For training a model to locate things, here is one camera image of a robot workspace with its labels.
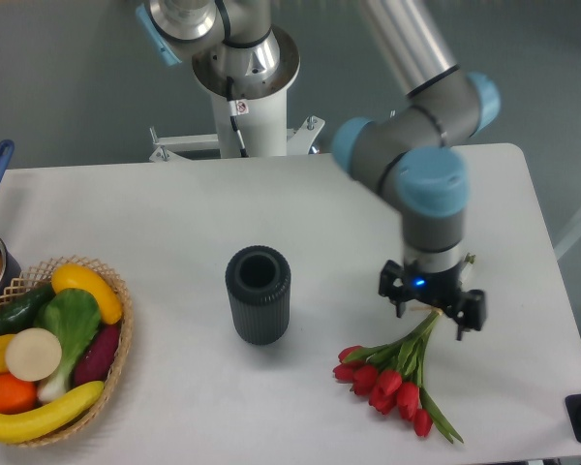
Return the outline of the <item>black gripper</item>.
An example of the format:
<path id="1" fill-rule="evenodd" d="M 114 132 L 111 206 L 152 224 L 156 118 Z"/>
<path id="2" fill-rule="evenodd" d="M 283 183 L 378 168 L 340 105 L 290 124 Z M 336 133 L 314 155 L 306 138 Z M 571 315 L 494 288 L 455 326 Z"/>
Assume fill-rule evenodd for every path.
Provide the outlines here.
<path id="1" fill-rule="evenodd" d="M 456 323 L 456 340 L 461 341 L 465 332 L 481 331 L 486 321 L 486 293 L 461 290 L 462 267 L 459 263 L 444 271 L 429 272 L 389 260 L 380 273 L 378 293 L 394 305 L 398 318 L 403 317 L 410 300 L 444 310 Z"/>

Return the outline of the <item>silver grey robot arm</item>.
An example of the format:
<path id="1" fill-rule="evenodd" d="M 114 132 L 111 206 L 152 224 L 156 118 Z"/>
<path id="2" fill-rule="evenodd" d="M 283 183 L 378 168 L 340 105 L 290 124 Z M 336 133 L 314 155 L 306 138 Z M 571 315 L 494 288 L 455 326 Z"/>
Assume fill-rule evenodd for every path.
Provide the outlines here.
<path id="1" fill-rule="evenodd" d="M 383 123 L 351 119 L 332 141 L 338 166 L 401 216 L 403 260 L 384 266 L 379 292 L 398 314 L 416 300 L 443 310 L 460 332 L 481 330 L 485 294 L 459 284 L 469 180 L 454 146 L 495 119 L 499 91 L 460 70 L 422 2 L 359 9 L 410 103 Z M 164 61 L 190 63 L 209 93 L 223 157 L 290 153 L 286 92 L 299 56 L 268 2 L 145 1 L 136 14 Z"/>

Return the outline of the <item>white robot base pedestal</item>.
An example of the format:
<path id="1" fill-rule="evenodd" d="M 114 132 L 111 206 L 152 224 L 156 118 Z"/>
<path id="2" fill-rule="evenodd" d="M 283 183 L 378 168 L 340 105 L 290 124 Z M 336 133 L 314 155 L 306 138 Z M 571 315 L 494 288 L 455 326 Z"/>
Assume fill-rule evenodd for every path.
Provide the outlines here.
<path id="1" fill-rule="evenodd" d="M 286 31 L 273 25 L 253 45 L 218 44 L 192 66 L 210 96 L 223 158 L 287 154 L 287 93 L 300 58 Z"/>

